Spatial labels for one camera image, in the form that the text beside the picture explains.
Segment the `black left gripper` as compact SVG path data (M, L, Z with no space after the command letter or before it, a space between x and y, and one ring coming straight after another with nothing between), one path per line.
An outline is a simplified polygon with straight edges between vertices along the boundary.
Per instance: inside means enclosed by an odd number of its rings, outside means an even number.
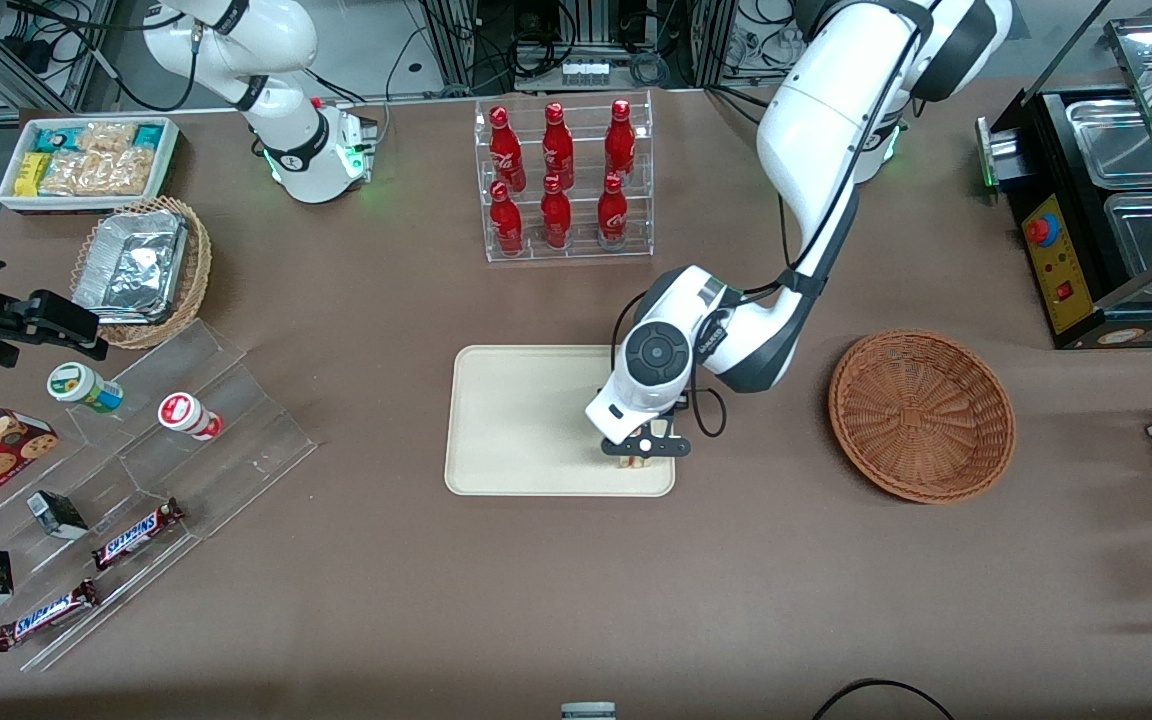
M681 395L666 414L652 420L645 420L641 427L634 429L621 442L614 444L604 438L600 450L620 462L650 462L654 457L685 457L691 452L689 438L677 432L675 425L677 414L690 409L690 400Z

